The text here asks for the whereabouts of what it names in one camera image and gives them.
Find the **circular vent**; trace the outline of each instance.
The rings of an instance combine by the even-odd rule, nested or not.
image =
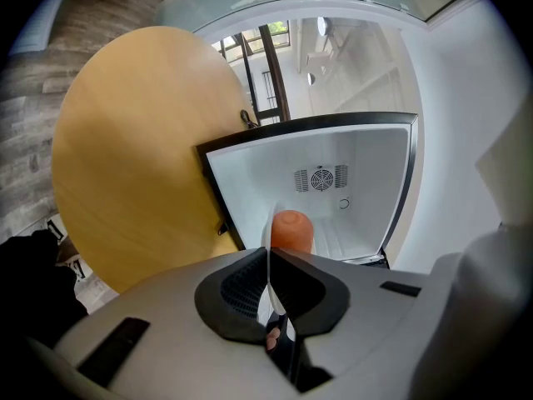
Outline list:
[[[311,185],[318,191],[327,190],[333,185],[333,174],[329,170],[317,170],[311,177]]]

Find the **round wooden table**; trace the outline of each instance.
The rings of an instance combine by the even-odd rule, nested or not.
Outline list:
[[[52,145],[61,218],[94,272],[123,292],[168,268],[236,251],[194,146],[253,114],[199,37],[148,27],[109,43],[69,88]]]

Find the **black rectangular slot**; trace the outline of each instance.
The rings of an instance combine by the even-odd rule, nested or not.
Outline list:
[[[418,288],[416,286],[409,286],[408,284],[401,284],[397,282],[384,282],[382,285],[380,285],[380,288],[414,298],[416,298],[420,293],[420,290],[422,290],[421,287]]]
[[[127,317],[77,369],[94,383],[106,387],[150,326],[140,318]]]

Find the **ventilation slot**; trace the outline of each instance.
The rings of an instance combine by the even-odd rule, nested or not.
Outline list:
[[[333,185],[333,174],[326,169],[317,170],[311,176],[311,185],[318,191],[327,190]]]
[[[335,166],[335,188],[344,188],[348,185],[348,166],[339,164]]]
[[[294,183],[296,184],[296,190],[299,193],[309,191],[308,181],[307,181],[307,170],[297,170],[294,172]]]

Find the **rectangular vent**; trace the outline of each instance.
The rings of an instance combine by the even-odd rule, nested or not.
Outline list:
[[[307,170],[297,170],[294,172],[294,183],[296,184],[296,190],[299,193],[309,191],[309,183],[307,181]]]
[[[339,164],[335,166],[335,188],[344,188],[348,185],[348,166]]]

